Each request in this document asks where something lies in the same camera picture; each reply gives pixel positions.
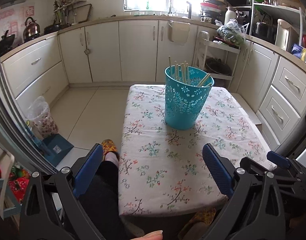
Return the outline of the person fingertip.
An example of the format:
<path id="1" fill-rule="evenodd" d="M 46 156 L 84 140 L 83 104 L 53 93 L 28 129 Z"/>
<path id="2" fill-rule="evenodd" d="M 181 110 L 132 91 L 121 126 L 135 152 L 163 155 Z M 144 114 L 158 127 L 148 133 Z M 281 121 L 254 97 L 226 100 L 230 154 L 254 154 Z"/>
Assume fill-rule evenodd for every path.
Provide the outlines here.
<path id="1" fill-rule="evenodd" d="M 163 239 L 163 231 L 157 230 L 151 233 L 148 233 L 142 237 L 133 238 L 132 240 L 162 240 Z"/>

